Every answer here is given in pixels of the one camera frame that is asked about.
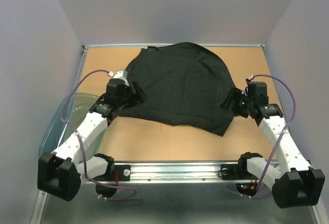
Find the black pinstriped long sleeve shirt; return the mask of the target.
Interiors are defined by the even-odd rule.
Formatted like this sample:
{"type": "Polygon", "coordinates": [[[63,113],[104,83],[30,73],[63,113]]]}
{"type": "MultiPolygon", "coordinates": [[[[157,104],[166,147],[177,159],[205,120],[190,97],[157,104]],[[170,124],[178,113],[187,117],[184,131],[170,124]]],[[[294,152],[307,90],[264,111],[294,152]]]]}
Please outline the black pinstriped long sleeve shirt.
{"type": "Polygon", "coordinates": [[[194,43],[142,49],[126,67],[127,79],[146,93],[145,103],[121,116],[189,125],[223,136],[233,113],[220,108],[234,81],[224,61],[194,43]]]}

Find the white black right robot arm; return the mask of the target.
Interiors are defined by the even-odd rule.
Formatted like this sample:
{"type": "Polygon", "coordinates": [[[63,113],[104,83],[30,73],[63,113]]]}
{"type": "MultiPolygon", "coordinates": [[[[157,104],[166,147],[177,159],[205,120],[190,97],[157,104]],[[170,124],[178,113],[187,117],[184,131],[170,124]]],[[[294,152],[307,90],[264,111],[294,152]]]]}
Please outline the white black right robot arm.
{"type": "Polygon", "coordinates": [[[221,164],[218,176],[223,180],[255,179],[254,183],[237,184],[236,189],[242,196],[253,198],[262,183],[282,209],[317,205],[325,175],[300,153],[280,107],[269,102],[266,83],[248,81],[244,90],[232,88],[221,107],[254,119],[272,146],[278,165],[273,166],[259,153],[246,152],[236,164],[221,164]]]}

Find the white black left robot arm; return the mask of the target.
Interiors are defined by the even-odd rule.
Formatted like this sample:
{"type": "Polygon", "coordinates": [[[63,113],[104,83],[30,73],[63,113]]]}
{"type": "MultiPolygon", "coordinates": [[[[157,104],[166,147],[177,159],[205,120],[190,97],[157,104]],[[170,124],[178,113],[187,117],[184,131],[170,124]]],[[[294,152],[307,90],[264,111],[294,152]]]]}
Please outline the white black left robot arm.
{"type": "Polygon", "coordinates": [[[51,153],[44,152],[38,160],[37,187],[39,190],[66,201],[71,201],[80,186],[114,177],[114,159],[97,153],[87,159],[86,150],[105,131],[123,109],[143,104],[147,99],[137,81],[126,82],[112,78],[102,94],[89,109],[78,127],[71,125],[73,133],[51,153]]]}

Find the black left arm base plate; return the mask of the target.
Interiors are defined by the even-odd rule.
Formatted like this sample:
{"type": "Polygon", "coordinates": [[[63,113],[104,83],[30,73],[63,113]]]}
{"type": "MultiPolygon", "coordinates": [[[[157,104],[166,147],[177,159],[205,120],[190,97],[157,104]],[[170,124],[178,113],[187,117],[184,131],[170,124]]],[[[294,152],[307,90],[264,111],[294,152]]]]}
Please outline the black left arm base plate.
{"type": "Polygon", "coordinates": [[[106,170],[103,175],[97,176],[97,181],[130,181],[131,166],[129,164],[115,164],[110,170],[106,170]]]}

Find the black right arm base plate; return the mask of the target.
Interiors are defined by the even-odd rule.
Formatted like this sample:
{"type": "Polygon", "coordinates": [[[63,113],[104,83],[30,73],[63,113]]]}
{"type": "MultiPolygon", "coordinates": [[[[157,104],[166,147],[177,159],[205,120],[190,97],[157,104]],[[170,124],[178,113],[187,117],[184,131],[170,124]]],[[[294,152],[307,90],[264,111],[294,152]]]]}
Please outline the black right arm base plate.
{"type": "Polygon", "coordinates": [[[251,180],[256,176],[249,173],[245,167],[239,166],[237,163],[220,165],[217,175],[223,180],[251,180]]]}

